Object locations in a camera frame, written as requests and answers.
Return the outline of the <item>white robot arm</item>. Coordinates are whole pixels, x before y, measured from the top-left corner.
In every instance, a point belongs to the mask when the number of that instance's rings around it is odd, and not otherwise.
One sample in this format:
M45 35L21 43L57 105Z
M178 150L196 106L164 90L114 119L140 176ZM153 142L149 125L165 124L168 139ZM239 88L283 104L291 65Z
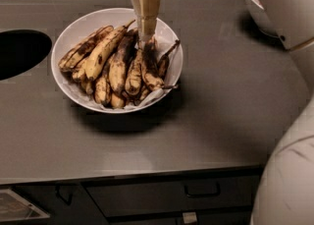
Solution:
M276 106L289 120L263 170L249 225L314 225L314 0L259 0L298 72Z

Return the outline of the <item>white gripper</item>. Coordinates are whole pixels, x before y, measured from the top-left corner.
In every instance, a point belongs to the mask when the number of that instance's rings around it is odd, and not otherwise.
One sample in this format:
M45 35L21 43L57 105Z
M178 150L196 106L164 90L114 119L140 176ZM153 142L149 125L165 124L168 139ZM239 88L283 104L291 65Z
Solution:
M131 0L138 27L139 39L148 41L155 33L160 0Z

